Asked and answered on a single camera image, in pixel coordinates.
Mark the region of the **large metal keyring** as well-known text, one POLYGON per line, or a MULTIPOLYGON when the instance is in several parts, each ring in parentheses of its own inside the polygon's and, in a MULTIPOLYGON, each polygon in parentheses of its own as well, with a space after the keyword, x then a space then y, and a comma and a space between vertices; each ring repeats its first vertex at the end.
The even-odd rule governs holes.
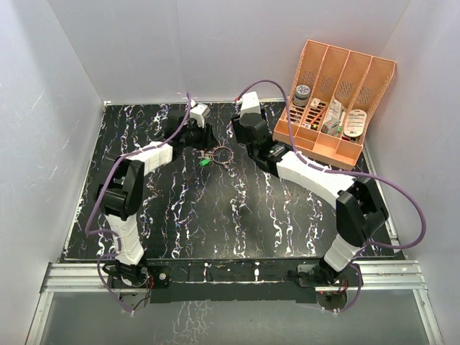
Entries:
POLYGON ((228 167, 234 160, 234 152, 231 148, 221 145, 211 150, 210 157, 217 165, 228 167))

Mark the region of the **key with yellow tag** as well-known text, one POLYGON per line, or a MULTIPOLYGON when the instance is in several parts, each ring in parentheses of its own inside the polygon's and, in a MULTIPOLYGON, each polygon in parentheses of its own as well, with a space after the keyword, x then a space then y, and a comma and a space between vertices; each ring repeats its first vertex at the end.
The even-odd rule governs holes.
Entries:
POLYGON ((198 159, 199 159, 199 160, 210 160, 210 161, 212 161, 212 160, 213 160, 213 155, 212 155, 211 152, 202 151, 202 152, 198 155, 198 159))

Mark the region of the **key with green tag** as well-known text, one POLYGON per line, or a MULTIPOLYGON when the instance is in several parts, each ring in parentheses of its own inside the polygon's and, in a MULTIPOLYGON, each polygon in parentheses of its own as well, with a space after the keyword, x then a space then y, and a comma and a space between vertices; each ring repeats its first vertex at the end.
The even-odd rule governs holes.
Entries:
POLYGON ((212 160, 212 159, 209 159, 209 158, 202 159, 202 160, 200 161, 200 166, 201 166, 201 167, 204 167, 204 166, 207 166, 207 165, 211 164, 212 162, 213 162, 213 160, 212 160))

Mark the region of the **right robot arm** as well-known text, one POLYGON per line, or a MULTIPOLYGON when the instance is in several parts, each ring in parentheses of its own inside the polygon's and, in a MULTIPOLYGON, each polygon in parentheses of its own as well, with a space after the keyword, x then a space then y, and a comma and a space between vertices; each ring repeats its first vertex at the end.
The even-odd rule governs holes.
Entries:
POLYGON ((327 173, 327 167, 316 162, 303 163, 289 145, 272 138, 261 114, 234 116, 231 125, 237 142, 246 147, 259 169, 315 193, 333 207, 337 235, 319 263, 303 278, 339 284, 355 255, 388 219, 376 182, 369 177, 353 178, 339 170, 327 173))

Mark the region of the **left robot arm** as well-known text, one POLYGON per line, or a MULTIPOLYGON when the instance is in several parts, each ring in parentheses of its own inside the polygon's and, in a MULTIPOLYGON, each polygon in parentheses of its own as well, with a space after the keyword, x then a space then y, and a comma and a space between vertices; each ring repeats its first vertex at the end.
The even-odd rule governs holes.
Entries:
POLYGON ((183 120, 180 116, 169 121, 166 138, 117 157, 98 187, 96 207, 109 224, 104 232, 114 240, 111 269, 105 271, 132 287, 145 285, 151 277, 137 225, 137 213, 144 202, 144 177, 170 164, 186 147, 209 150, 218 146, 210 124, 183 120))

